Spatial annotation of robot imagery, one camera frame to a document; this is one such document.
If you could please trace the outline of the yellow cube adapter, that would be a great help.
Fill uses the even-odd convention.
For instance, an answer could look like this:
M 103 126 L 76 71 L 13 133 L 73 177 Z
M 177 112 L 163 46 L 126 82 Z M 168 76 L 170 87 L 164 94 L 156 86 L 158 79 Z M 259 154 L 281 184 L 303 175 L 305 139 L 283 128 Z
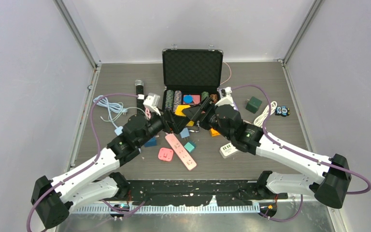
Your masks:
M 174 113 L 177 116 L 184 116 L 184 117 L 186 117 L 186 115 L 183 113 L 183 110 L 184 109 L 188 109 L 190 107 L 191 107 L 190 105 L 178 105 L 177 108 L 175 109 L 175 112 Z M 186 126 L 187 127 L 194 126 L 194 121 L 189 121 Z

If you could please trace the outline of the blue cube socket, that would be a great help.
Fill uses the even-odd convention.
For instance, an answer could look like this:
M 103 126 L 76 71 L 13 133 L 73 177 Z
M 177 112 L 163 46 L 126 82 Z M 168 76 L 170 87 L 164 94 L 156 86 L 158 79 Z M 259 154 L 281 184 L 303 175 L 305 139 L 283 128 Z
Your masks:
M 144 144 L 144 147 L 153 147 L 153 146 L 157 146 L 156 137 L 152 137 L 148 142 Z

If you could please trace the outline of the teal small cube adapter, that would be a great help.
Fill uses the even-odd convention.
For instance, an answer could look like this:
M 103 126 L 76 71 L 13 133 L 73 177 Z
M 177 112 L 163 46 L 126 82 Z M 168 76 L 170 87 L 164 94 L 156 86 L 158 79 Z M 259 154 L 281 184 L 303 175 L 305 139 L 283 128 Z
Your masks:
M 185 145 L 184 145 L 184 148 L 189 152 L 193 152 L 196 148 L 196 145 L 192 142 L 187 142 Z

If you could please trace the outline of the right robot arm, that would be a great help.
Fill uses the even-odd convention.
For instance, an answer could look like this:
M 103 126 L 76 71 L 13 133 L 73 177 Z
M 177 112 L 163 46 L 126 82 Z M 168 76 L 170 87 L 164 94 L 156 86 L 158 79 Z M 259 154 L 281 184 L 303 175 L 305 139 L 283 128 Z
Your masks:
M 273 194 L 294 193 L 314 196 L 320 203 L 340 209 L 351 182 L 346 157 L 319 155 L 293 146 L 262 128 L 241 118 L 231 105 L 216 106 L 210 98 L 182 110 L 185 116 L 206 130 L 214 129 L 241 152 L 277 161 L 299 172 L 279 174 L 264 171 L 256 186 L 257 194 L 269 198 Z

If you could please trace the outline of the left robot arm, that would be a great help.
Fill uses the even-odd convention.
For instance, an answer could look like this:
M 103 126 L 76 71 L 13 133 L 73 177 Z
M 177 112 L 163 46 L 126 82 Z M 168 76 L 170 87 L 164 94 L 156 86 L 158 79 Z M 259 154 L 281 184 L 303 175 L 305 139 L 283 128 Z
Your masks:
M 32 209 L 45 229 L 62 223 L 74 205 L 72 196 L 101 175 L 118 169 L 140 153 L 140 148 L 160 131 L 180 133 L 196 116 L 184 110 L 177 116 L 170 110 L 152 113 L 150 119 L 140 115 L 131 116 L 122 133 L 104 148 L 98 148 L 96 156 L 73 170 L 49 179 L 45 175 L 35 181 L 31 197 Z

